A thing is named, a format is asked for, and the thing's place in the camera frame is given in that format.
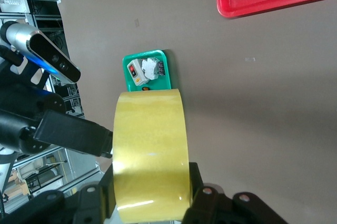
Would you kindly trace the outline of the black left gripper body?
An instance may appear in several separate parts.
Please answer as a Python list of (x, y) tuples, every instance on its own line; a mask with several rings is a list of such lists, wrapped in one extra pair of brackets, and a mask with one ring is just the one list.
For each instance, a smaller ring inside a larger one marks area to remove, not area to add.
[(1, 87), (1, 146), (26, 155), (48, 148), (33, 138), (47, 110), (65, 113), (62, 97), (35, 87)]

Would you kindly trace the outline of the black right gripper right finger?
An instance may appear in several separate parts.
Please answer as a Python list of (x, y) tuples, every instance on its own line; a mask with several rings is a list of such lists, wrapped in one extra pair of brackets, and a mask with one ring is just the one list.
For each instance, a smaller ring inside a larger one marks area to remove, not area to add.
[(198, 200), (202, 195), (203, 180), (201, 177), (199, 166), (196, 162), (189, 163), (190, 172), (190, 203)]

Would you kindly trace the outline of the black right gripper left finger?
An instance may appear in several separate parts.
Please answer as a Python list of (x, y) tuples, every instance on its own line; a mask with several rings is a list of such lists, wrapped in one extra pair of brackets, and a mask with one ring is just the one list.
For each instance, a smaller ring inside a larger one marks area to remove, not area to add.
[(113, 178), (113, 164), (105, 172), (100, 185), (103, 191), (105, 218), (110, 218), (116, 206)]

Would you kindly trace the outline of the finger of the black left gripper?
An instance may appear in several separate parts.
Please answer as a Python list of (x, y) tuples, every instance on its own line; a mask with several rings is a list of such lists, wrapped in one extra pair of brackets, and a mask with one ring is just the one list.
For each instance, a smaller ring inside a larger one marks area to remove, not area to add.
[(113, 132), (92, 121), (47, 110), (34, 140), (96, 157), (112, 157)]

